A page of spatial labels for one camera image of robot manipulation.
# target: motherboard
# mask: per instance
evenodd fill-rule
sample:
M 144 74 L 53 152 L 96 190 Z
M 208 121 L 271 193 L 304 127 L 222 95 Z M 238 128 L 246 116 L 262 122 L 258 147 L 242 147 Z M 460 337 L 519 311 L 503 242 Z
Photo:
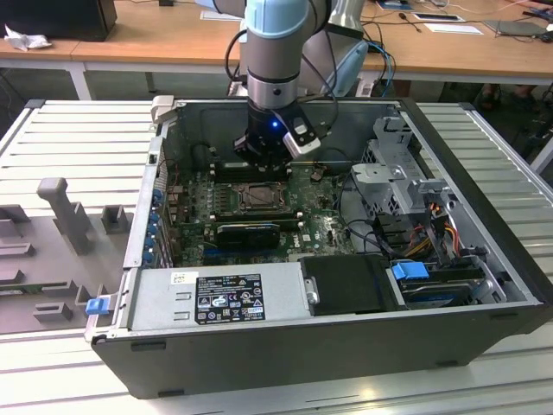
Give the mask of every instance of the motherboard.
M 281 181 L 237 182 L 213 171 L 176 179 L 168 188 L 175 266 L 354 253 L 337 211 L 345 179 L 338 171 L 305 163 L 290 167 Z

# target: sticker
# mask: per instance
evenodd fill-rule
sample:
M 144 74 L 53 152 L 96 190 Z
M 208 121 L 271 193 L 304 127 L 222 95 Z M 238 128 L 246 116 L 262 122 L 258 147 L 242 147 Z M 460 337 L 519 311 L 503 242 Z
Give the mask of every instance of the sticker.
M 198 275 L 197 271 L 171 272 L 171 284 L 193 284 Z
M 23 294 L 23 291 L 21 290 L 4 290 L 0 291 L 0 297 L 1 296 L 21 296 Z
M 194 315 L 198 324 L 252 322 L 265 319 L 260 274 L 223 277 L 197 277 L 197 272 L 174 272 L 174 274 L 196 274 L 194 276 L 196 283 Z

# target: white paper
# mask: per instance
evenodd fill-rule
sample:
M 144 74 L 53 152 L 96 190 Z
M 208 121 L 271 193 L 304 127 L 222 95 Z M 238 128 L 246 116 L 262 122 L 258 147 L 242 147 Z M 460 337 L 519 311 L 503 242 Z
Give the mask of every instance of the white paper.
M 241 17 L 231 16 L 231 15 L 222 15 L 215 11 L 202 10 L 200 13 L 201 20 L 230 20 L 232 22 L 239 22 L 242 20 Z
M 171 284 L 194 284 L 199 275 L 197 271 L 171 272 Z
M 52 46 L 52 43 L 48 43 L 48 39 L 43 35 L 25 35 L 23 33 L 15 32 L 8 26 L 6 28 L 6 36 L 3 39 L 15 49 L 21 49 L 27 52 L 28 49 L 47 48 Z
M 465 26 L 464 24 L 440 24 L 425 23 L 424 26 L 435 33 L 458 33 L 463 35 L 484 35 L 474 26 Z

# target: smartphone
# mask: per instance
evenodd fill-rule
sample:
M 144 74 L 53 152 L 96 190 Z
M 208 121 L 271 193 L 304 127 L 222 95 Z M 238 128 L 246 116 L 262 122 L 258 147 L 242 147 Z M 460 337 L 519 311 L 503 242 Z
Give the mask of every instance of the smartphone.
M 464 22 L 462 17 L 457 15 L 432 15 L 430 13 L 411 13 L 418 20 L 431 22 Z

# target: person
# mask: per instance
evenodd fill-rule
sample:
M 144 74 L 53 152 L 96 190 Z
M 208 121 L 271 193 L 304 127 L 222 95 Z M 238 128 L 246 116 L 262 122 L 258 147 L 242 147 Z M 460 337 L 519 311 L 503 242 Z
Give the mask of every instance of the person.
M 520 110 L 538 112 L 539 106 L 532 95 L 535 85 L 517 85 L 510 94 L 511 102 Z M 498 84 L 484 84 L 477 106 L 484 111 L 494 110 L 501 102 L 501 89 Z

